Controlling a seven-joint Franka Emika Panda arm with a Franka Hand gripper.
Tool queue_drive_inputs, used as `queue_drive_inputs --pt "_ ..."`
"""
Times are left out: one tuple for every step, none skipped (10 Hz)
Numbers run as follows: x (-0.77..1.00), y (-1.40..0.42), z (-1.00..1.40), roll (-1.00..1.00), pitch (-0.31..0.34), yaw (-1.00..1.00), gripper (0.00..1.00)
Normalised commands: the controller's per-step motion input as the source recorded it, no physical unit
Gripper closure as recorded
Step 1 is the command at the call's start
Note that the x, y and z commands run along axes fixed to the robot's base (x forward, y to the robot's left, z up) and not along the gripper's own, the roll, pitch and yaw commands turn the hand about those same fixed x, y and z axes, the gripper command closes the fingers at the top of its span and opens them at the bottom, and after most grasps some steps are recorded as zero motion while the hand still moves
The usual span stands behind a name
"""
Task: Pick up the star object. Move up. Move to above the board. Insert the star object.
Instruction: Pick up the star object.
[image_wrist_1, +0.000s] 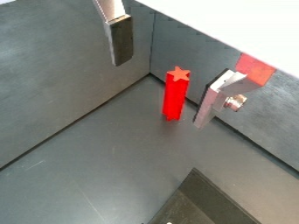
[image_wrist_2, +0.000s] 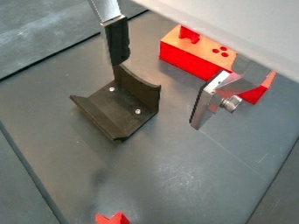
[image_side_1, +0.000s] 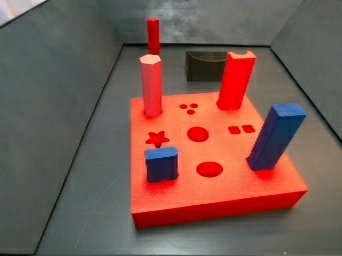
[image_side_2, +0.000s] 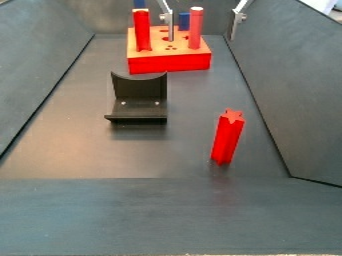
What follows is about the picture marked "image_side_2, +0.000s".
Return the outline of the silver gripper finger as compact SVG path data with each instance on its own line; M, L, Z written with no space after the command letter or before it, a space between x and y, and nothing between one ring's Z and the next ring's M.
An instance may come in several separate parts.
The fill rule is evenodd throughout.
M237 7L231 9L231 21L230 21L230 26L229 26L229 40L230 41L233 41L235 39L238 25L247 18L245 10L247 9L250 3L251 3L251 0L239 0Z
M159 19L168 26L168 41L174 41L174 12L170 8L166 0L156 0L159 7L162 9L162 13L159 14Z

